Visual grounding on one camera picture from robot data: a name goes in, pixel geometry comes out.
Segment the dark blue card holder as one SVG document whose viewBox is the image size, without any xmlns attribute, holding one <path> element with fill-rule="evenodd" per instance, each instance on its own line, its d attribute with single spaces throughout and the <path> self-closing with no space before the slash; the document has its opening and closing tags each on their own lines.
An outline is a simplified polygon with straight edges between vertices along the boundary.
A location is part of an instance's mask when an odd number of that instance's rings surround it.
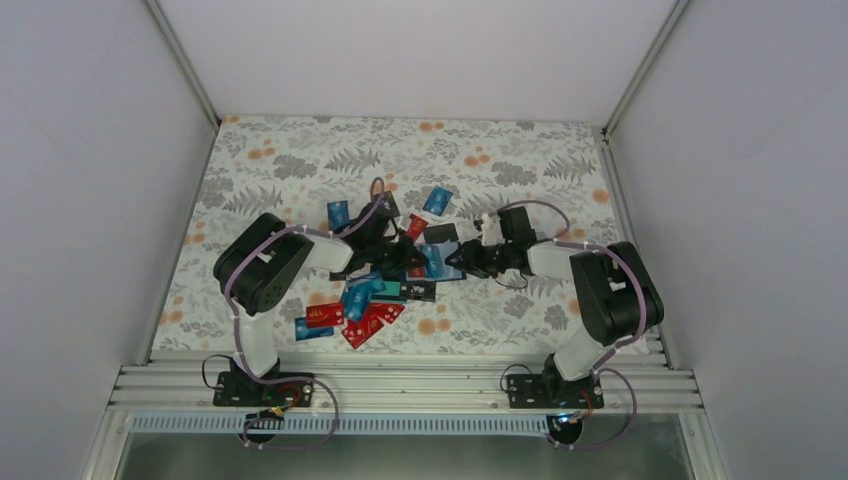
<svg viewBox="0 0 848 480">
<path fill-rule="evenodd" d="M 424 266 L 409 270 L 405 274 L 405 279 L 431 282 L 465 280 L 467 276 L 464 272 L 446 262 L 450 255 L 459 250 L 459 247 L 459 242 L 417 245 L 417 250 L 425 256 Z"/>
</svg>

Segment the blue VIP logo card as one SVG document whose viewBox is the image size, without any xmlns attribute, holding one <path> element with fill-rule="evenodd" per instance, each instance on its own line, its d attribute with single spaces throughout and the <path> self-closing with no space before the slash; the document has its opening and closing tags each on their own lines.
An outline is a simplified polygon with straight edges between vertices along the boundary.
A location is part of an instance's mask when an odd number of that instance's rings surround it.
<svg viewBox="0 0 848 480">
<path fill-rule="evenodd" d="M 422 244 L 420 252 L 426 257 L 425 272 L 428 278 L 438 279 L 443 275 L 443 261 L 439 248 L 431 244 Z"/>
</svg>

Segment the red VIP card front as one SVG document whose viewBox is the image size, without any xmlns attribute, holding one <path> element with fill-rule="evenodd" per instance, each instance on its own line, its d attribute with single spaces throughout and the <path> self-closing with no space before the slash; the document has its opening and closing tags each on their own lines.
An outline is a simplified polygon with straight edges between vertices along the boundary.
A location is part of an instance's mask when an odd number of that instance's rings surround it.
<svg viewBox="0 0 848 480">
<path fill-rule="evenodd" d="M 354 349 L 363 346 L 386 325 L 393 324 L 405 310 L 403 304 L 370 304 L 359 321 L 349 320 L 341 330 L 342 337 Z"/>
</svg>

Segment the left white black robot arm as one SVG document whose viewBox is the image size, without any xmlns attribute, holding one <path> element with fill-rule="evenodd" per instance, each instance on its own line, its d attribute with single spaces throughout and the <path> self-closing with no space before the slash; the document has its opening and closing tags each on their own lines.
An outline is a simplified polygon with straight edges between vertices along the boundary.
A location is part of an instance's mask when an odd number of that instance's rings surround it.
<svg viewBox="0 0 848 480">
<path fill-rule="evenodd" d="M 343 205 L 331 206 L 328 231 L 289 225 L 264 212 L 214 264 L 213 276 L 233 317 L 234 362 L 244 372 L 238 390 L 252 404 L 266 404 L 277 394 L 279 380 L 271 370 L 278 354 L 269 314 L 301 271 L 348 275 L 372 266 L 381 274 L 397 275 L 427 263 L 380 203 L 370 202 L 353 219 Z"/>
</svg>

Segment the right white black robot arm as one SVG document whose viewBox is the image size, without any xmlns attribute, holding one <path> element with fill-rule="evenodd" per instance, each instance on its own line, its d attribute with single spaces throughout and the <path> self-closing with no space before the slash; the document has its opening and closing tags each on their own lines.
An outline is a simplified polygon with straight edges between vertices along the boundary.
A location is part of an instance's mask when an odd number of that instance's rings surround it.
<svg viewBox="0 0 848 480">
<path fill-rule="evenodd" d="M 509 203 L 476 221 L 479 236 L 461 243 L 446 262 L 481 279 L 515 270 L 572 281 L 582 324 L 547 358 L 541 382 L 544 399 L 565 407 L 578 397 L 579 380 L 599 374 L 618 351 L 663 321 L 664 304 L 632 242 L 541 238 L 526 211 L 529 204 Z"/>
</svg>

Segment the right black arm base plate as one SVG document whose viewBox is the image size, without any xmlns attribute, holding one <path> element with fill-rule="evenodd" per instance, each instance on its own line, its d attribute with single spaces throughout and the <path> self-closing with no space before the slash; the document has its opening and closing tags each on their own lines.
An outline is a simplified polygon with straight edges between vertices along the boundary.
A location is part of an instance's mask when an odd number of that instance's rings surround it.
<svg viewBox="0 0 848 480">
<path fill-rule="evenodd" d="M 600 381 L 592 376 L 565 381 L 542 374 L 509 374 L 505 388 L 512 409 L 586 410 L 605 406 Z"/>
</svg>

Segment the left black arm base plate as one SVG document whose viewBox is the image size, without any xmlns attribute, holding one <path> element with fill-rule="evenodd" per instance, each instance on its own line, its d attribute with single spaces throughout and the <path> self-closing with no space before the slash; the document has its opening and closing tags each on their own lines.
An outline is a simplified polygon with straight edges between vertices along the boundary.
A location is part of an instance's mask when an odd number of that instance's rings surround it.
<svg viewBox="0 0 848 480">
<path fill-rule="evenodd" d="M 212 404 L 216 407 L 309 407 L 314 393 L 312 373 L 269 372 L 265 379 L 289 377 L 296 377 L 296 380 L 265 385 L 253 381 L 239 369 L 222 372 L 218 375 Z"/>
</svg>

